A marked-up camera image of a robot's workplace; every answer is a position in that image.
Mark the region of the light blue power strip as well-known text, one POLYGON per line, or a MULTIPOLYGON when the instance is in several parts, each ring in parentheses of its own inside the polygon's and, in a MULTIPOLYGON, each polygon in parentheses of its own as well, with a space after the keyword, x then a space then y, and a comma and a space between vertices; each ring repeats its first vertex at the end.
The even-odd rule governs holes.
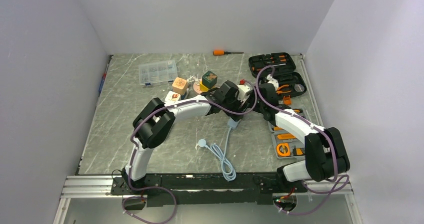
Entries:
POLYGON ((239 124, 239 121, 235 121, 233 118, 229 118, 227 125, 229 126, 229 128, 231 129, 236 129, 237 126, 239 124))

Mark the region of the black tool case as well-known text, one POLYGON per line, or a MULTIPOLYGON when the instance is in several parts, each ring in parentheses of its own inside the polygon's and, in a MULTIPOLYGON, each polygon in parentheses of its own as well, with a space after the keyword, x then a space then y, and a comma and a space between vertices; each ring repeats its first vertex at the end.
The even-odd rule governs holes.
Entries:
POLYGON ((303 95, 307 91, 306 84, 299 73, 292 57, 286 52, 261 54, 248 59, 248 66, 253 77, 259 76, 259 82, 267 82, 270 75, 278 82, 276 87, 289 84, 291 93, 278 95, 282 99, 294 98, 303 95))

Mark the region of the light blue round plug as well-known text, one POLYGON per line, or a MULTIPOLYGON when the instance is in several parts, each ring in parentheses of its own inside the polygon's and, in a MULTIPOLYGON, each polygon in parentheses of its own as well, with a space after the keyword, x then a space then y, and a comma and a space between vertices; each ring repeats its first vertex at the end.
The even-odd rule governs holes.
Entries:
POLYGON ((205 140, 205 139, 200 139, 200 140, 198 140, 198 142, 197 142, 197 144, 196 144, 196 146, 195 146, 196 148, 197 147, 200 147, 200 148, 208 148, 209 146, 208 146, 208 143, 207 143, 207 141, 205 140))

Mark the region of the grey tool case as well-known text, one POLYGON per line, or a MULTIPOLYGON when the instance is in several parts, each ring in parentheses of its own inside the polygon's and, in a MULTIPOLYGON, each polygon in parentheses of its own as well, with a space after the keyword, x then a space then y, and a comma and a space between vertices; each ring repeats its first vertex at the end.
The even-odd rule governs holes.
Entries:
POLYGON ((274 153, 280 160, 301 161, 305 159, 305 145, 288 130, 277 126, 276 111, 269 109, 268 127, 271 131, 271 141, 274 153))

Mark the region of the white cube adapter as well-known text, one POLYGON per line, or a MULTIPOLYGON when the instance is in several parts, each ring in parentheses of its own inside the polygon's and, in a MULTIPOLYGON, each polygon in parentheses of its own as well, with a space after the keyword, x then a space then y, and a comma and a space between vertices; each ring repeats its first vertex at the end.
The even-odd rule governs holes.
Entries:
POLYGON ((164 99, 165 103, 175 103, 182 99, 179 93, 169 91, 164 99))

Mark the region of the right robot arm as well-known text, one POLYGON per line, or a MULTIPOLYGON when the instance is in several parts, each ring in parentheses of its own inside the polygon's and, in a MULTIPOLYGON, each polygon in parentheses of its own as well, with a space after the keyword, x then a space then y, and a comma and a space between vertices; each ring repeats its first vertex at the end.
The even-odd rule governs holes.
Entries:
POLYGON ((301 180, 335 180, 347 172, 351 165, 340 131, 324 128, 298 115, 289 108, 275 106, 277 94, 272 84, 256 87, 261 112, 265 120, 282 128, 301 141, 305 148, 304 160, 277 169, 276 187, 289 191, 301 180))

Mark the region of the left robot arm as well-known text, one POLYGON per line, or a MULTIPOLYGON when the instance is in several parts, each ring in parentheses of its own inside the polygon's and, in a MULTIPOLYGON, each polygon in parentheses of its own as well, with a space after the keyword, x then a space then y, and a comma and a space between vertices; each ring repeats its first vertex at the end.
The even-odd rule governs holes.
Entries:
POLYGON ((229 80, 185 100, 152 99, 133 121, 134 130, 130 136, 133 151, 122 174, 124 188, 131 194, 143 189, 153 150, 165 141, 176 122, 220 111, 238 121, 253 110, 256 100, 257 94, 251 84, 236 85, 229 80))

